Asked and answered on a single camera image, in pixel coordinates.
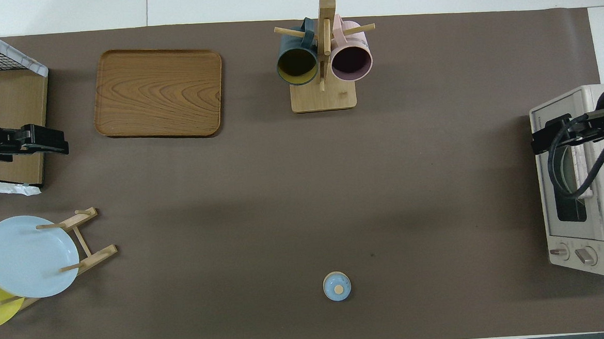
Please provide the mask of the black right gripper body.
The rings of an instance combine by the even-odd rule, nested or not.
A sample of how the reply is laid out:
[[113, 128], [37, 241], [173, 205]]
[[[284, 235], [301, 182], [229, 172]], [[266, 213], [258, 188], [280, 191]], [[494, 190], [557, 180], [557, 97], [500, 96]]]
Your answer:
[[604, 110], [587, 112], [574, 124], [569, 124], [573, 120], [569, 113], [559, 116], [558, 120], [562, 123], [560, 127], [567, 128], [565, 135], [559, 141], [561, 146], [578, 145], [588, 141], [598, 142], [604, 139], [604, 127], [602, 127]]

